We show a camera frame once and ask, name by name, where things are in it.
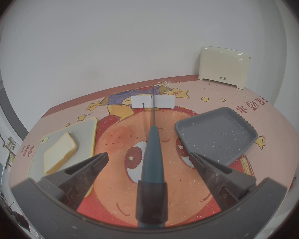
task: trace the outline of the cartoon eye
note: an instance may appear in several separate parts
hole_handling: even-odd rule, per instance
[[[140,141],[125,154],[124,166],[130,179],[138,183],[142,175],[143,157],[147,142]]]
[[[191,168],[195,168],[194,165],[192,164],[192,162],[189,161],[188,152],[185,149],[185,146],[179,137],[177,138],[175,145],[176,145],[175,147],[176,147],[177,153],[178,153],[179,157],[183,160],[183,162],[187,166],[189,166]]]

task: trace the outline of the white toaster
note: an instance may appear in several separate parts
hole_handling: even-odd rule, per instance
[[[224,82],[243,89],[247,80],[249,54],[237,50],[203,46],[198,79]]]

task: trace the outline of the white paper card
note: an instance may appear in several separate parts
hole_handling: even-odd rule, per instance
[[[131,96],[132,108],[151,108],[152,101],[150,95]]]
[[[175,108],[175,96],[173,95],[155,95],[155,107],[157,108]]]

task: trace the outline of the bread slice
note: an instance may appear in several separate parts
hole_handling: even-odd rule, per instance
[[[46,175],[58,170],[77,150],[77,144],[66,132],[43,154],[43,170]]]

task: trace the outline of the cartoon face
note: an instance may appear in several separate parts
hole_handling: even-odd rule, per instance
[[[168,183],[167,226],[182,223],[198,213],[212,198],[188,161],[188,154],[175,132],[175,123],[190,117],[176,109],[155,112]],[[95,193],[109,213],[137,225],[137,182],[149,132],[150,112],[141,111],[109,126],[96,143],[95,153],[107,152],[108,164],[94,183]]]

